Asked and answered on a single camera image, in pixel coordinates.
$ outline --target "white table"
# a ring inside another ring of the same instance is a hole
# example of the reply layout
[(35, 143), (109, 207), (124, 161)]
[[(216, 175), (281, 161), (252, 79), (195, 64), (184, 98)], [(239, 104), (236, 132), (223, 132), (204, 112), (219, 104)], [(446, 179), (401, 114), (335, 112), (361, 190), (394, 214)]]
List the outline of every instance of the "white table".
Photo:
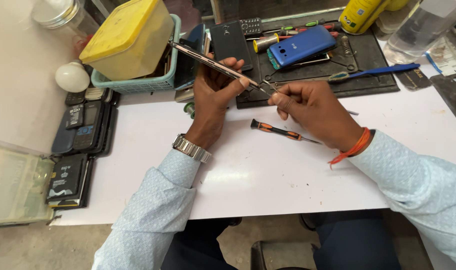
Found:
[[(438, 72), (422, 58), (421, 70)], [(456, 118), (434, 87), (340, 99), (359, 113), (361, 126), (377, 128), (419, 154), (456, 163)], [(192, 123), (174, 92), (127, 96), (119, 107), (110, 156), (94, 168), (87, 208), (59, 212), (53, 225), (115, 222), (148, 168), (157, 167), (178, 133)], [(327, 164), (336, 151), (306, 141), (251, 130), (255, 118), (275, 127), (304, 132), (282, 121), (275, 107), (236, 109), (229, 105), (223, 135), (210, 148), (213, 159), (200, 166), (190, 219), (326, 212), (387, 207), (376, 183), (348, 161)]]

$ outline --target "man's right hand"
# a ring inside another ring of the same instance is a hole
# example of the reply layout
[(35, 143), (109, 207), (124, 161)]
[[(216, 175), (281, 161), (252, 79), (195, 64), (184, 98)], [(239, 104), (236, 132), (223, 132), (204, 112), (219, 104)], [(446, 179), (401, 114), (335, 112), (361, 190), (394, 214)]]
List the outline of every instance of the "man's right hand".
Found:
[(268, 104), (278, 106), (281, 119), (286, 120), (291, 115), (328, 147), (346, 152), (361, 138), (363, 128), (341, 105), (327, 82), (287, 83), (278, 91), (280, 93), (273, 93)]

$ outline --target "blue toothbrush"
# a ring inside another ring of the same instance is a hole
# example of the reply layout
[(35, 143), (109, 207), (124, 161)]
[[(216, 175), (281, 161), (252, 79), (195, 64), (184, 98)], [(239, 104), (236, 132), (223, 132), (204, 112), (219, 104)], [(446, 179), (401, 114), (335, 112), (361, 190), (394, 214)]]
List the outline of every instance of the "blue toothbrush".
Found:
[(386, 73), (386, 72), (392, 72), (392, 71), (409, 70), (409, 69), (418, 68), (419, 66), (420, 66), (420, 64), (394, 65), (391, 67), (374, 68), (374, 69), (366, 70), (366, 71), (355, 73), (355, 74), (349, 74), (348, 72), (343, 71), (343, 72), (339, 72), (339, 73), (335, 73), (335, 74), (331, 75), (328, 78), (328, 82), (329, 83), (339, 83), (339, 82), (343, 82), (349, 78), (354, 78), (354, 77), (358, 77), (358, 76), (365, 75), (365, 74), (379, 74), (379, 73)]

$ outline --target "silver wristwatch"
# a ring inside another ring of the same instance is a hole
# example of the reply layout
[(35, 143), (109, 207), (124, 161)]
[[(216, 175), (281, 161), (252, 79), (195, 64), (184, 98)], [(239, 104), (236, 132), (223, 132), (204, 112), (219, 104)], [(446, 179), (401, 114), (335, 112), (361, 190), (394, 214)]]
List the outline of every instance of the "silver wristwatch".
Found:
[(191, 156), (194, 160), (199, 162), (206, 163), (211, 157), (211, 154), (207, 150), (196, 146), (185, 139), (185, 133), (178, 134), (171, 146), (173, 149), (180, 150), (182, 153)]

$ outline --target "phone keypad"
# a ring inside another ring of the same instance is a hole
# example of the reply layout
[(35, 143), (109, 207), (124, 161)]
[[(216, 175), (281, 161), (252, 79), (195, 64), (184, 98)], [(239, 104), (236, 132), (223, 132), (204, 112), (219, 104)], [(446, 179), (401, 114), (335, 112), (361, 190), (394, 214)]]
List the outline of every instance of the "phone keypad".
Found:
[(88, 88), (87, 92), (85, 93), (85, 98), (88, 101), (99, 101), (106, 90), (106, 88), (98, 87)]
[(85, 149), (90, 147), (93, 142), (93, 134), (77, 135), (73, 142), (74, 149)]
[(260, 18), (240, 20), (240, 23), (243, 34), (246, 36), (260, 35), (262, 33)]
[(78, 105), (85, 101), (85, 91), (79, 93), (69, 92), (65, 98), (65, 104), (68, 106)]

